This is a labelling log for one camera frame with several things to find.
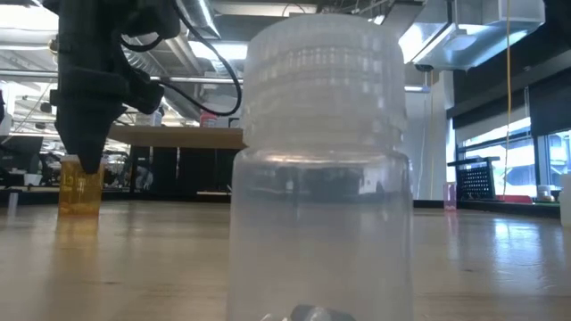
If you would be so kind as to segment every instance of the frosted plastic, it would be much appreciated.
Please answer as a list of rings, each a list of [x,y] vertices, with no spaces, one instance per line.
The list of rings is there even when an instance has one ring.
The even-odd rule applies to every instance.
[[[406,110],[396,43],[383,27],[344,15],[263,30],[248,45],[244,142],[397,142]]]
[[[360,18],[292,18],[252,41],[228,321],[412,321],[402,69]]]

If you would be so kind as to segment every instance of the robotic arm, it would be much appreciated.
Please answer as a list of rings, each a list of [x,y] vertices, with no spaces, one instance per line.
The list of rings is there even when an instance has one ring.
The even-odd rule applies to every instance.
[[[165,0],[45,0],[59,15],[58,107],[55,127],[68,153],[96,173],[111,124],[128,104],[142,113],[157,110],[164,94],[158,82],[128,64],[121,36],[155,32],[162,39],[180,32],[177,12]]]

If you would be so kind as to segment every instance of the wood grain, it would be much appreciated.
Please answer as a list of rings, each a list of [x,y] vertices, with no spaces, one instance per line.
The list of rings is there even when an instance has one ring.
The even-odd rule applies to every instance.
[[[239,128],[112,126],[109,138],[134,146],[243,149]]]
[[[98,221],[56,213],[0,212],[3,320],[224,320],[227,205],[107,202]],[[558,221],[415,214],[417,321],[571,320],[571,231]]]

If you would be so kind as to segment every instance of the white bottle cap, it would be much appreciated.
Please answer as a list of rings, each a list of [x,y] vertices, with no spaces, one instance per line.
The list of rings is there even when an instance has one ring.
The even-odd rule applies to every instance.
[[[402,61],[390,30],[362,18],[314,14],[272,25],[248,48],[244,142],[398,144]]]

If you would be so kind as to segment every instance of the computer monitor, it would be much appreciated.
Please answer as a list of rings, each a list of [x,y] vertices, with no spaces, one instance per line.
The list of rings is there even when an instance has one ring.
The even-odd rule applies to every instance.
[[[0,142],[6,136],[0,136]],[[29,174],[37,174],[39,169],[39,151],[44,138],[41,136],[12,136],[0,146],[0,167],[11,171],[23,169]]]

